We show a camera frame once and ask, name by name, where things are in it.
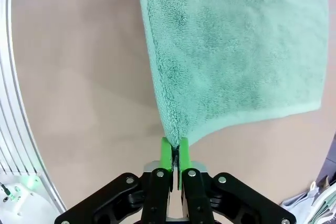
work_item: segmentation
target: towel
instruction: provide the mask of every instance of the towel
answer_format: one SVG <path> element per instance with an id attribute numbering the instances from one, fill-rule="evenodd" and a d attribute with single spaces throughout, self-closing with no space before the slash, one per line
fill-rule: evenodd
<path id="1" fill-rule="evenodd" d="M 157 105 L 177 147 L 223 127 L 316 110 L 327 0 L 140 0 Z"/>

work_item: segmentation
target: mint green towel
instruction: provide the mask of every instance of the mint green towel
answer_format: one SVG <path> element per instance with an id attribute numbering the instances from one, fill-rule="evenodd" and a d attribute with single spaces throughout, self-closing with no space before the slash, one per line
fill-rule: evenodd
<path id="1" fill-rule="evenodd" d="M 327 0 L 140 0 L 157 105 L 173 146 L 316 110 Z"/>

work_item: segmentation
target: bolt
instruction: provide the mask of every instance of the bolt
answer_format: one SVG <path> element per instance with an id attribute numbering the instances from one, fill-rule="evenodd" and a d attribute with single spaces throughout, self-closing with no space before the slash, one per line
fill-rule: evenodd
<path id="1" fill-rule="evenodd" d="M 132 177 L 129 177 L 129 178 L 126 179 L 127 184 L 131 184 L 133 182 L 134 182 L 134 179 Z"/>
<path id="2" fill-rule="evenodd" d="M 190 171 L 188 172 L 188 175 L 189 175 L 190 177 L 195 177 L 195 176 L 196 176 L 196 172 L 195 172 L 194 170 L 190 170 Z"/>
<path id="3" fill-rule="evenodd" d="M 221 184 L 224 184 L 226 182 L 226 178 L 225 177 L 219 177 L 218 178 L 218 181 L 221 183 Z"/>
<path id="4" fill-rule="evenodd" d="M 157 173 L 156 173 L 156 175 L 157 175 L 157 177 L 163 177 L 163 175 L 164 175 L 164 173 L 162 172 L 162 171 L 158 171 Z"/>

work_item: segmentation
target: pile of cloth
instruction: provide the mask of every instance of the pile of cloth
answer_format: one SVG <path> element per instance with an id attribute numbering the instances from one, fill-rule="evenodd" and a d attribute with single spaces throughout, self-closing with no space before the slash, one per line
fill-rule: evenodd
<path id="1" fill-rule="evenodd" d="M 336 224 L 336 183 L 324 178 L 318 185 L 281 203 L 281 207 L 295 215 L 297 224 Z"/>

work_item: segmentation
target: beige table surface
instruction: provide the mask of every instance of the beige table surface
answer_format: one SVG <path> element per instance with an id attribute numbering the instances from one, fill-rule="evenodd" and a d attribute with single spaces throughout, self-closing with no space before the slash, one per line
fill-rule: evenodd
<path id="1" fill-rule="evenodd" d="M 26 111 L 65 204 L 121 173 L 141 175 L 145 163 L 159 158 L 163 130 L 139 0 L 13 0 L 12 8 Z M 228 127 L 191 146 L 192 159 L 211 175 L 232 173 L 275 202 L 317 177 L 336 130 L 335 9 L 330 0 L 322 109 Z M 171 208 L 173 216 L 180 213 L 178 193 Z"/>

